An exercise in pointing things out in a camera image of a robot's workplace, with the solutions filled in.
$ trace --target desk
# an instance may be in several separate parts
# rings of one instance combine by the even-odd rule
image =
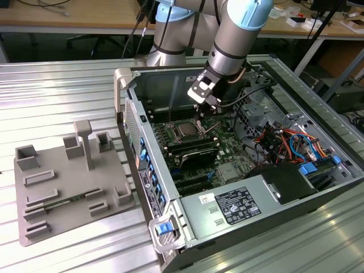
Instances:
[[[64,5],[70,16],[12,1],[9,9],[0,9],[0,32],[130,34],[139,11],[136,0],[72,0]],[[311,17],[310,10],[292,0],[281,5],[299,6],[306,17]],[[303,71],[324,40],[364,40],[363,35],[350,31],[342,26],[340,21],[340,19],[333,19],[333,24],[325,28],[296,68],[296,75]],[[143,26],[142,22],[135,33],[141,34]],[[149,25],[146,34],[154,34],[153,24]],[[276,20],[268,18],[267,24],[258,37],[306,39],[307,35],[308,31],[291,27],[286,23],[285,18]],[[0,42],[1,62],[5,62],[5,54],[2,53]]]

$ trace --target motherboard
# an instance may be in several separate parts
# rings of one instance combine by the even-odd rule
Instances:
[[[228,117],[153,123],[152,129],[182,196],[236,182],[256,166]]]

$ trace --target aluminum extrusion table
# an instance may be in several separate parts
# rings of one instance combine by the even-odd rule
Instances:
[[[249,56],[249,60],[268,61],[276,65],[277,71],[287,69],[268,55]],[[188,63],[204,62],[205,59],[188,59]],[[104,60],[0,67],[1,272],[160,272],[140,205],[29,247],[18,242],[15,147],[27,143],[33,143],[36,149],[60,146],[62,137],[73,133],[72,123],[87,118],[95,133],[106,130],[113,138],[121,166],[134,189],[114,119],[113,73],[127,65],[131,65],[128,60]],[[285,80],[296,85],[295,90],[305,91],[307,87],[300,79],[289,73]],[[303,91],[303,96],[310,96]],[[329,110],[321,115],[327,120],[345,122]],[[336,130],[361,149],[360,135],[345,126]],[[363,226],[364,184],[311,214],[181,272],[363,272]]]

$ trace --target wire bundle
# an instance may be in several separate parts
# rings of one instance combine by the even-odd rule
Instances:
[[[270,152],[271,157],[273,157],[273,154],[276,155],[276,158],[273,157],[275,159],[275,164],[278,164],[280,160],[286,160],[292,163],[307,162],[307,158],[299,153],[299,148],[301,146],[302,140],[306,141],[309,144],[313,154],[317,159],[323,159],[328,157],[327,154],[322,150],[319,144],[319,140],[317,140],[315,137],[308,135],[303,131],[295,131],[293,129],[280,130],[282,130],[280,135],[274,134],[275,138],[282,141],[280,146],[276,147],[278,152],[276,152],[277,150],[274,148]],[[274,131],[276,131],[276,129],[265,129],[262,134],[254,140],[254,142],[262,145],[264,137],[266,137],[269,133],[273,133]]]

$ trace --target warning label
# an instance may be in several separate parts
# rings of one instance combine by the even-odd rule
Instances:
[[[262,213],[246,187],[217,195],[215,200],[230,225]]]

